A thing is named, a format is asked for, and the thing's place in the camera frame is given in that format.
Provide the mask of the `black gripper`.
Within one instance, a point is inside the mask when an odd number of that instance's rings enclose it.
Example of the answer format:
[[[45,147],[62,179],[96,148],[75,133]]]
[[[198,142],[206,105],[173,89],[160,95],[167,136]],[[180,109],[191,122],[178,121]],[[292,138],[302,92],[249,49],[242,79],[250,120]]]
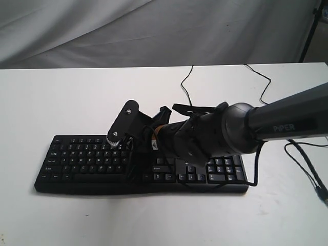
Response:
[[[130,154],[126,169],[126,183],[141,183],[142,174],[148,166],[147,153],[162,151],[165,156],[186,158],[186,145],[178,136],[185,122],[168,124],[172,110],[167,106],[159,108],[159,112],[152,118],[153,125],[142,125],[139,128],[141,142],[140,152]]]

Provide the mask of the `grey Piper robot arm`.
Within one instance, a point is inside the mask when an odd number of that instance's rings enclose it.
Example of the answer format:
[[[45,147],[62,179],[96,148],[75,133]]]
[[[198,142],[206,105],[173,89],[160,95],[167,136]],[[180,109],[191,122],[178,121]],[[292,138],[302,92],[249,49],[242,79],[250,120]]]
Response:
[[[187,119],[169,123],[172,110]],[[149,169],[155,153],[161,154],[167,173],[172,173],[169,158],[204,169],[216,157],[259,154],[266,141],[285,139],[294,145],[296,138],[326,135],[327,84],[262,107],[226,102],[216,107],[174,104],[149,117],[130,100],[122,113],[125,136],[133,139],[132,149],[141,156],[128,169],[128,179],[135,180]]]

